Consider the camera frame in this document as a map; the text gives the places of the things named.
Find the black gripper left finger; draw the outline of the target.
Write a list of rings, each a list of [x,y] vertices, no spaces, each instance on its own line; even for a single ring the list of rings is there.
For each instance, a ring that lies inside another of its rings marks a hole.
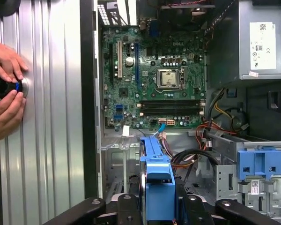
[[[140,183],[131,181],[129,192],[115,194],[109,203],[90,197],[60,215],[45,222],[46,225],[141,225]]]

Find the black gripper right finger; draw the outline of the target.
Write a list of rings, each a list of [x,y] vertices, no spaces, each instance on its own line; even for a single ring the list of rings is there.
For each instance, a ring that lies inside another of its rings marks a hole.
[[[188,195],[183,184],[176,185],[178,225],[279,225],[278,221],[235,200],[221,199],[210,205],[202,196]]]

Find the person right hand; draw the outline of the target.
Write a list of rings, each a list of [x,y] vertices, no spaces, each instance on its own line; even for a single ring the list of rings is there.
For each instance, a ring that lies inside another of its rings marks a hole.
[[[0,101],[0,140],[10,135],[20,125],[25,104],[23,93],[15,90]]]

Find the person left hand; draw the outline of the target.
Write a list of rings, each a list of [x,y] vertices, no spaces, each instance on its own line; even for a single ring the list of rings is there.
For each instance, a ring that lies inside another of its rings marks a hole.
[[[24,60],[16,52],[0,43],[0,78],[15,83],[23,79],[22,71],[27,70]]]

